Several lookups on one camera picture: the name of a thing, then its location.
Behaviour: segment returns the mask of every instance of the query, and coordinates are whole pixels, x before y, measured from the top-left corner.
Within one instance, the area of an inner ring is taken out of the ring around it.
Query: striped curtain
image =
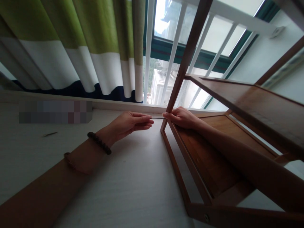
[[[1,0],[0,62],[30,92],[143,101],[142,0]]]

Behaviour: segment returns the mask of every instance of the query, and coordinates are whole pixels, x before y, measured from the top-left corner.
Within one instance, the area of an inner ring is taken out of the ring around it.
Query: needle
[[[49,136],[49,135],[53,135],[53,134],[56,134],[58,131],[56,132],[53,132],[53,133],[49,133],[49,134],[46,134],[46,135],[43,135],[43,137],[46,137],[46,136]]]

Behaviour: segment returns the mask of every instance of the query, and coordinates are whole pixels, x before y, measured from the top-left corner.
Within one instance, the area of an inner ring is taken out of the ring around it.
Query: left hand
[[[154,124],[152,116],[125,111],[96,135],[108,146],[137,130],[148,130]]]

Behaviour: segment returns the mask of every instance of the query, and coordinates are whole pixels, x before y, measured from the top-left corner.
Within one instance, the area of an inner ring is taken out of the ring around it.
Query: navy curtain stripe
[[[82,98],[93,98],[93,99],[102,99],[102,100],[114,100],[114,101],[124,101],[124,102],[134,102],[134,103],[143,103],[137,102],[135,100],[135,90],[131,92],[131,97],[126,98],[124,96],[124,87],[118,86],[116,87],[111,94],[103,95],[100,89],[99,83],[95,84],[95,91],[89,93],[86,92],[81,84],[81,81],[75,81],[70,86],[64,89],[50,89],[50,90],[28,90],[24,88],[18,80],[13,80],[20,88],[22,88],[26,92],[34,92],[34,93],[44,93],[44,94],[52,94],[52,95],[61,95],[61,96],[71,96],[71,97],[82,97]]]

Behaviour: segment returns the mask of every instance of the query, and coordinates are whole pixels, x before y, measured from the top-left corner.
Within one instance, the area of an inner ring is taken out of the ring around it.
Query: wrist
[[[198,120],[194,123],[193,126],[194,126],[193,130],[202,131],[205,129],[206,123],[203,120],[198,118]]]
[[[98,136],[98,138],[100,138],[101,141],[105,143],[109,148],[111,148],[115,143],[114,133],[108,126],[97,131],[96,136]]]

